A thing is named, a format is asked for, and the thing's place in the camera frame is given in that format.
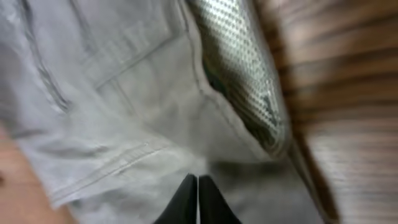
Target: wooden surface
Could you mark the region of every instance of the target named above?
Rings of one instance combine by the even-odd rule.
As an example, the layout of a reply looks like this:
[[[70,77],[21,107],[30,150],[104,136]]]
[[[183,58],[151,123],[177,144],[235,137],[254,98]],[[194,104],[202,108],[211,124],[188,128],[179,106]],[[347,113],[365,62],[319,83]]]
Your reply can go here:
[[[398,223],[398,1],[257,8],[328,212],[342,223]]]
[[[66,207],[50,208],[43,188],[0,122],[0,224],[71,224]]]

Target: silver perforated fabric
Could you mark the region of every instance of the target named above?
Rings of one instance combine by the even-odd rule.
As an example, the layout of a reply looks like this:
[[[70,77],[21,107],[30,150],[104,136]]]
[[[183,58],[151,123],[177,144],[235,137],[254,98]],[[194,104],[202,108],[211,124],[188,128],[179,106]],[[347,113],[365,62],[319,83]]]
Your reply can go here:
[[[288,134],[278,81],[251,5],[242,0],[192,0],[208,79],[273,156]]]

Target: denim fabric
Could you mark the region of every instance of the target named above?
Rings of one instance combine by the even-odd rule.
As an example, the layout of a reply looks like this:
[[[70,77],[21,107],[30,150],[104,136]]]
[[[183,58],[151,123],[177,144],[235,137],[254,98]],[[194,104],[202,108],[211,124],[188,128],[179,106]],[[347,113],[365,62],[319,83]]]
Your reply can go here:
[[[183,1],[1,0],[0,12],[0,118],[54,207],[150,223],[193,172],[243,223],[322,222],[289,160],[273,162],[209,86]]]

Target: wooden floor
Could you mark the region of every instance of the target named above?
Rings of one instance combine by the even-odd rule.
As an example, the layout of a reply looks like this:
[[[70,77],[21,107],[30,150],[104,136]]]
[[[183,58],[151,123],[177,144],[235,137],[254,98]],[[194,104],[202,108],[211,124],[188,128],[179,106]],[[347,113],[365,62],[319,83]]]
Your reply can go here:
[[[398,223],[398,0],[257,6],[329,213]]]
[[[72,224],[66,207],[56,212],[16,143],[0,121],[0,224]]]

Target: gray jeans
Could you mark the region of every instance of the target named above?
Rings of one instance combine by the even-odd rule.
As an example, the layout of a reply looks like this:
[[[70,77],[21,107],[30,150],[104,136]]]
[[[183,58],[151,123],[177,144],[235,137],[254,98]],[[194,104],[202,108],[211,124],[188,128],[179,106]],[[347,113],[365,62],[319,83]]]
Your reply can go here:
[[[322,222],[290,159],[209,86],[184,1],[1,0],[0,13],[0,118],[54,207],[151,223],[191,172],[243,223]]]

